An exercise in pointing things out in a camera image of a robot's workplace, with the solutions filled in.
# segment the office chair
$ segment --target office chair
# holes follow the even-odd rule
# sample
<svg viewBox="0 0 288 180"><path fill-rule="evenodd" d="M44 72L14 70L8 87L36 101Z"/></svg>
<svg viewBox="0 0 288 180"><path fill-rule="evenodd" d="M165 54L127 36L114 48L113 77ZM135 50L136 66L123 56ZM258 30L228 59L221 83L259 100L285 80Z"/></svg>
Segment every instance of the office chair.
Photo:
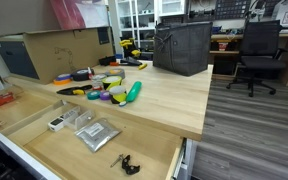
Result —
<svg viewBox="0 0 288 180"><path fill-rule="evenodd" d="M254 85L270 89L271 95L276 93L276 89L263 84L256 75L285 68L285 64L278 60L281 54L286 52L278 48L280 30L279 20L246 24L239 56L248 76L246 78L237 76L227 85L227 89L233 84L248 84L248 89L251 90L250 97L254 95Z"/></svg>

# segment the wall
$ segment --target wall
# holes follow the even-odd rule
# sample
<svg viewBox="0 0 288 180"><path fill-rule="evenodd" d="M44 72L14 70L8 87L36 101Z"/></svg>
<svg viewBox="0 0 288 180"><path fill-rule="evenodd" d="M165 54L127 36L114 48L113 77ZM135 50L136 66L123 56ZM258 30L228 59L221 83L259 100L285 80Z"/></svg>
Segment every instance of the wall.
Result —
<svg viewBox="0 0 288 180"><path fill-rule="evenodd" d="M0 0L0 34L60 29L50 0ZM0 75L8 76L0 56Z"/></svg>

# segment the wooden workbench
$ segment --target wooden workbench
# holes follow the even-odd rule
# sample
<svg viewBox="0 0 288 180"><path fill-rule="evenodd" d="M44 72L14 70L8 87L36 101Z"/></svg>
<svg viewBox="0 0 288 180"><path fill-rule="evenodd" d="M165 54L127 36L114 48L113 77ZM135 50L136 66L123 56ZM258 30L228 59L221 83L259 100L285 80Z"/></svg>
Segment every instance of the wooden workbench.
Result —
<svg viewBox="0 0 288 180"><path fill-rule="evenodd" d="M0 120L7 122L0 127L0 141L11 144L6 149L16 144L23 158L27 153L28 159L34 157L38 160L35 164L62 179L170 179L181 164L183 138L201 139L212 68L209 65L208 70L185 77L152 67L151 62L143 70L123 67L126 78L122 85L127 90L135 81L142 82L137 99L123 108L111 102L90 101L84 95L55 93L89 81L55 86L9 77L6 81L15 86L0 93L15 92L17 99L0 107ZM94 68L97 74L109 69L113 67ZM68 103L61 105L60 100ZM122 133L91 153L71 129L65 127L57 133L48 130L48 122L76 105L83 111L94 110L96 118L107 118ZM140 173L127 176L119 165L109 167L121 153L131 154L131 163L141 165Z"/></svg>

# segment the white shelving unit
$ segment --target white shelving unit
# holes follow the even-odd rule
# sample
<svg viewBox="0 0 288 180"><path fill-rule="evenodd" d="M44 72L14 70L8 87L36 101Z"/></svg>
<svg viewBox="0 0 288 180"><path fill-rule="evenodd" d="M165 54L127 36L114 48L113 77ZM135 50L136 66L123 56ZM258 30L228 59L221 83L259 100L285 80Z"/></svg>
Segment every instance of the white shelving unit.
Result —
<svg viewBox="0 0 288 180"><path fill-rule="evenodd" d="M120 49L117 53L123 53L122 48L119 48L120 37L132 37L136 46L142 49L142 55L152 57L155 24L158 21L158 0L115 0L115 3L109 2L109 6L112 13L116 11L116 17L112 14L111 20L117 21L117 28L113 26L115 48Z"/></svg>

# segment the wooden floor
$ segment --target wooden floor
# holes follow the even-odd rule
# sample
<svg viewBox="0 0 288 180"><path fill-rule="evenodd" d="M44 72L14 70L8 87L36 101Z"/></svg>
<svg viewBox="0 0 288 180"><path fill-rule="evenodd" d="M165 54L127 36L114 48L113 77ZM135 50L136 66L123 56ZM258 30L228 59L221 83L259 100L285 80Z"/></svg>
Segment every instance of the wooden floor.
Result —
<svg viewBox="0 0 288 180"><path fill-rule="evenodd" d="M288 180L288 87L276 95L213 81L193 177L201 180Z"/></svg>

